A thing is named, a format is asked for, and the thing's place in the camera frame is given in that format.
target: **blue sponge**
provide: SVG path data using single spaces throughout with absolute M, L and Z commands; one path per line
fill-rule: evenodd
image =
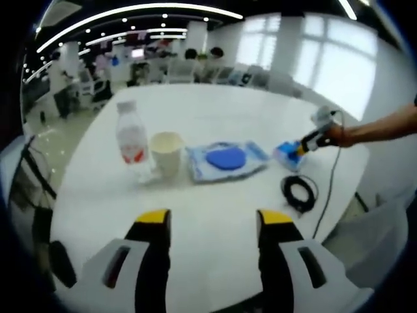
M 300 169 L 305 156 L 298 156 L 295 152 L 300 146 L 300 142 L 284 142 L 274 150 L 274 157 L 291 171 L 297 172 Z
M 233 171 L 246 163 L 246 155 L 238 147 L 210 151 L 206 154 L 206 161 L 224 171 Z

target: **ceiling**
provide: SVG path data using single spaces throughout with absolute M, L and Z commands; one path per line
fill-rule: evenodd
M 49 61 L 50 53 L 58 47 L 59 42 L 76 40 L 81 43 L 81 49 L 85 48 L 85 43 L 102 36 L 102 33 L 106 35 L 112 35 L 123 31 L 129 31 L 131 26 L 135 26 L 138 29 L 160 28 L 161 23 L 165 23 L 166 27 L 174 28 L 186 28 L 187 23 L 190 20 L 202 20 L 204 17 L 208 17 L 209 30 L 219 27 L 224 24 L 238 22 L 239 20 L 228 16 L 223 16 L 214 13 L 206 13 L 198 10 L 182 9 L 182 8 L 150 8 L 146 10 L 137 10 L 125 12 L 122 14 L 116 14 L 101 18 L 88 24 L 88 28 L 91 29 L 90 33 L 86 33 L 87 26 L 80 27 L 73 32 L 63 36 L 57 42 L 54 42 L 47 47 L 40 54 L 36 53 L 38 49 L 45 41 L 50 39 L 53 35 L 66 29 L 76 22 L 84 20 L 95 14 L 105 12 L 114 8 L 125 7 L 128 5 L 137 5 L 143 3 L 151 3 L 152 1 L 144 0 L 66 0 L 55 1 L 61 2 L 60 5 L 67 5 L 59 8 L 56 12 L 52 12 L 54 18 L 59 18 L 59 15 L 65 15 L 65 10 L 72 8 L 79 10 L 73 12 L 68 17 L 56 23 L 54 26 L 43 27 L 41 32 L 36 36 L 34 32 L 28 38 L 26 49 L 27 59 L 26 63 L 30 67 L 30 71 L 25 73 L 25 77 L 31 75 L 32 70 L 36 70 L 42 66 L 44 61 Z M 206 5 L 210 7 L 221 8 L 237 14 L 241 14 L 244 17 L 253 16 L 257 14 L 264 14 L 270 12 L 281 12 L 283 16 L 302 16 L 305 12 L 319 12 L 332 14 L 336 16 L 346 17 L 346 13 L 339 1 L 337 0 L 194 0 L 194 1 L 179 1 L 180 3 L 192 3 L 198 5 Z M 379 36 L 390 44 L 397 46 L 396 41 L 389 32 L 385 29 L 383 24 L 374 13 L 373 9 L 362 5 L 359 0 L 349 0 L 356 15 L 358 16 L 358 22 L 364 23 L 378 31 Z M 389 1 L 384 2 L 387 8 L 394 4 Z M 162 14 L 168 14 L 168 18 L 162 18 Z M 123 18 L 128 18 L 127 22 L 123 22 Z

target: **white table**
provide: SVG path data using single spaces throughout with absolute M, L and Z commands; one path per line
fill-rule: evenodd
M 313 129 L 317 107 L 303 100 L 218 85 L 155 85 L 119 91 L 80 141 L 58 193 L 51 240 L 60 240 L 79 276 L 82 266 L 113 238 L 123 238 L 138 215 L 172 210 L 168 312 L 209 312 L 262 290 L 257 266 L 255 211 L 291 215 L 311 238 L 327 197 L 337 149 L 308 155 L 302 173 L 320 189 L 314 209 L 298 216 L 281 194 L 291 174 L 275 161 L 243 181 L 193 185 L 186 165 L 172 183 L 139 186 L 123 162 L 115 129 L 116 103 L 136 99 L 148 136 L 171 130 L 187 145 L 254 140 L 265 151 Z M 362 145 L 341 152 L 328 210 L 317 234 L 323 241 L 345 212 L 368 160 Z

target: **black cable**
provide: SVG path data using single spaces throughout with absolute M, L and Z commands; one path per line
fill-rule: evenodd
M 308 185 L 308 183 L 301 177 L 304 177 L 313 183 L 316 190 L 316 195 L 314 194 L 312 188 Z M 306 201 L 300 200 L 294 196 L 293 191 L 291 189 L 295 185 L 302 187 L 307 192 L 308 198 Z M 317 198 L 319 197 L 319 187 L 317 186 L 317 183 L 313 179 L 305 175 L 294 175 L 284 178 L 281 181 L 281 191 L 288 204 L 301 214 L 304 214 L 312 210 L 314 208 L 315 202 L 317 201 Z
M 32 154 L 28 149 L 22 152 L 23 159 L 26 160 L 27 164 L 29 165 L 30 169 L 32 170 L 33 174 L 39 180 L 42 189 L 46 190 L 48 194 L 55 200 L 57 198 L 57 194 L 52 189 L 51 185 L 47 182 L 47 180 L 42 176 L 35 159 L 33 158 Z
M 345 127 L 345 116 L 343 115 L 343 112 L 340 111 L 340 110 L 333 111 L 332 112 L 332 115 L 334 115 L 335 113 L 340 113 L 340 115 L 341 115 L 341 129 L 342 129 L 342 135 L 341 135 L 341 137 L 343 139 L 344 136 L 345 136 L 345 133 L 344 133 L 344 130 L 345 130 L 344 129 L 344 127 Z M 327 207 L 328 207 L 328 203 L 330 202 L 330 197 L 332 196 L 334 170 L 336 169 L 336 166 L 338 164 L 339 157 L 340 157 L 340 152 L 341 152 L 341 147 L 339 147 L 339 149 L 338 149 L 338 153 L 336 155 L 336 159 L 334 160 L 334 163 L 333 163 L 332 171 L 330 172 L 330 184 L 329 184 L 329 187 L 328 187 L 327 199 L 326 199 L 326 203 L 324 205 L 324 209 L 323 209 L 323 211 L 322 211 L 322 213 L 320 215 L 319 221 L 317 222 L 317 225 L 316 225 L 315 230 L 314 230 L 314 234 L 313 234 L 313 238 L 314 239 L 315 239 L 315 236 L 317 235 L 317 232 L 319 231 L 319 227 L 320 227 L 321 220 L 323 219 L 323 216 L 326 213 L 326 210 L 327 210 Z

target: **ceiling light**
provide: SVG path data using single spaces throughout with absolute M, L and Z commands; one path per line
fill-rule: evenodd
M 128 33 L 126 31 L 124 31 L 123 33 L 117 33 L 117 34 L 113 34 L 113 35 L 108 35 L 106 37 L 102 37 L 102 38 L 98 38 L 98 39 L 95 39 L 95 40 L 92 40 L 92 41 L 88 41 L 88 42 L 85 43 L 85 45 L 86 46 L 91 46 L 92 44 L 98 44 L 98 43 L 100 43 L 102 41 L 105 41 L 105 40 L 117 38 L 117 37 L 120 37 L 120 36 L 126 36 L 127 34 Z
M 110 39 L 114 39 L 117 38 L 118 41 L 123 40 L 122 37 L 126 36 L 127 34 L 136 34 L 136 33 L 140 33 L 142 31 L 146 31 L 148 33 L 160 33 L 160 32 L 178 32 L 178 33 L 183 33 L 186 34 L 186 32 L 188 31 L 187 28 L 150 28 L 150 29 L 144 29 L 144 30 L 137 30 L 137 31 L 125 31 L 123 33 L 117 33 L 117 34 L 113 34 L 113 35 L 108 35 L 106 37 L 100 37 L 98 39 L 94 39 L 92 41 L 86 42 L 85 45 L 86 46 L 92 46 L 93 44 L 99 44 L 100 42 L 106 41 L 106 40 L 110 40 Z
M 120 40 L 115 40 L 112 42 L 112 44 L 124 44 L 126 42 L 126 39 L 120 39 Z
M 187 3 L 149 3 L 146 5 L 130 5 L 128 7 L 122 7 L 122 8 L 115 8 L 113 10 L 109 10 L 103 13 L 96 14 L 94 16 L 90 16 L 89 18 L 86 18 L 82 21 L 79 21 L 78 23 L 75 23 L 71 25 L 70 27 L 64 29 L 63 31 L 60 31 L 55 36 L 50 38 L 48 41 L 46 41 L 41 47 L 38 48 L 36 51 L 37 53 L 42 52 L 46 47 L 48 47 L 50 44 L 53 44 L 55 41 L 60 39 L 62 36 L 65 36 L 66 34 L 70 33 L 71 31 L 74 31 L 75 29 L 82 27 L 84 25 L 87 25 L 88 23 L 91 23 L 93 21 L 99 20 L 100 18 L 105 18 L 114 14 L 120 14 L 123 12 L 130 12 L 135 10 L 143 10 L 147 8 L 187 8 L 192 10 L 200 10 L 205 12 L 211 12 L 221 15 L 230 16 L 232 18 L 236 18 L 238 20 L 243 19 L 243 16 L 240 14 L 236 14 L 233 12 L 229 12 L 226 10 L 222 10 L 219 8 L 212 8 L 212 7 L 206 7 L 205 5 L 190 5 Z
M 182 35 L 153 35 L 151 39 L 185 39 Z
M 84 49 L 83 51 L 78 52 L 78 55 L 83 55 L 83 54 L 89 53 L 90 51 L 91 49 Z
M 351 7 L 351 5 L 349 4 L 348 0 L 339 0 L 341 6 L 343 7 L 343 9 L 345 10 L 347 16 L 351 19 L 351 20 L 357 20 L 356 14 L 353 12 L 353 9 Z
M 39 73 L 41 73 L 45 68 L 47 68 L 48 66 L 50 66 L 52 64 L 52 61 L 49 61 L 48 63 L 46 63 L 45 65 L 43 65 L 42 67 L 40 67 L 34 74 L 32 74 L 32 75 L 30 75 L 29 77 L 28 77 L 28 79 L 26 80 L 26 83 L 30 83 L 31 82 L 31 80 L 33 79 L 33 78 L 35 78 L 36 77 L 36 75 L 37 74 L 39 74 Z
M 159 33 L 160 31 L 170 31 L 170 32 L 187 32 L 187 28 L 150 28 L 146 30 L 148 33 Z

